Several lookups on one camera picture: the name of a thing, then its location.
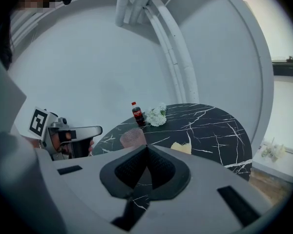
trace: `red label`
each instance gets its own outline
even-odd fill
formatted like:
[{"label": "red label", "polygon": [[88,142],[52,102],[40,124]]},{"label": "red label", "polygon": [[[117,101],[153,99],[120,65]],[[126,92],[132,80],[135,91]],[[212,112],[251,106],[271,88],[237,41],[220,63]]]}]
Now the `red label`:
[{"label": "red label", "polygon": [[141,110],[139,110],[139,111],[137,111],[137,112],[134,112],[133,115],[134,115],[135,117],[140,117],[140,116],[142,115],[142,112],[141,112]]}]

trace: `bottle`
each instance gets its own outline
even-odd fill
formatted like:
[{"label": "bottle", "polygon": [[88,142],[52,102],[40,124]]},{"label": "bottle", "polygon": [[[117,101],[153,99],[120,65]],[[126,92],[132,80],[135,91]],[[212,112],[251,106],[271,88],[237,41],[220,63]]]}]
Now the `bottle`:
[{"label": "bottle", "polygon": [[145,119],[143,117],[140,107],[138,107],[135,102],[133,102],[131,105],[133,116],[136,118],[138,125],[143,126],[145,124]]}]

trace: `white flower bouquet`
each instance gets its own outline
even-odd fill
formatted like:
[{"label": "white flower bouquet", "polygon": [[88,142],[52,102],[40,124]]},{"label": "white flower bouquet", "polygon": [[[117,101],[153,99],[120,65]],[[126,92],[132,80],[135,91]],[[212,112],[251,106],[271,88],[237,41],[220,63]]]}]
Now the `white flower bouquet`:
[{"label": "white flower bouquet", "polygon": [[160,103],[158,107],[146,111],[146,121],[154,127],[166,123],[166,105]]}]

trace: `black marble table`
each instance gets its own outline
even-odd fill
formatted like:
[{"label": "black marble table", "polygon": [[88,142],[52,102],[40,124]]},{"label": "black marble table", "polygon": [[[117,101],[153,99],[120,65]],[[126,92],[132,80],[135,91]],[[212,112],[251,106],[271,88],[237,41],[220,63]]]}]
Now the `black marble table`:
[{"label": "black marble table", "polygon": [[[167,106],[167,122],[163,126],[149,124],[140,127],[148,144],[170,148],[174,142],[191,143],[191,154],[214,160],[245,180],[252,167],[251,144],[241,124],[225,111],[203,104],[175,104]],[[93,155],[123,149],[120,137],[137,128],[132,117],[107,133],[95,146]],[[151,176],[146,168],[133,193],[136,220],[149,206],[152,191]]]}]

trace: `pink glass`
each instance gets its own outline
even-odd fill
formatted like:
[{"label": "pink glass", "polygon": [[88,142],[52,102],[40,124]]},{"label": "pink glass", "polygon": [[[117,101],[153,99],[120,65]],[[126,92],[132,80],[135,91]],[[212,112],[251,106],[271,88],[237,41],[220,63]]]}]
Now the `pink glass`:
[{"label": "pink glass", "polygon": [[142,129],[140,128],[133,128],[125,132],[121,136],[120,141],[124,148],[128,148],[131,146],[141,146],[141,145],[147,144],[145,135]]}]

